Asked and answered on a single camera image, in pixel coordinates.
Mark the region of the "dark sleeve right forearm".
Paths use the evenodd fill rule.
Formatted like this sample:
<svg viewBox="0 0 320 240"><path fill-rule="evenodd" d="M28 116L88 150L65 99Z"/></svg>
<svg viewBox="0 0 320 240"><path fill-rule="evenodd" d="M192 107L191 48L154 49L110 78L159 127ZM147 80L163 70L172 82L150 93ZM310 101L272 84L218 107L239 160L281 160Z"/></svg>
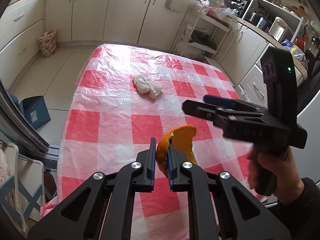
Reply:
<svg viewBox="0 0 320 240"><path fill-rule="evenodd" d="M271 211L289 230L292 239L320 239L319 187L310 178L303 178L304 190L289 204L277 202Z"/></svg>

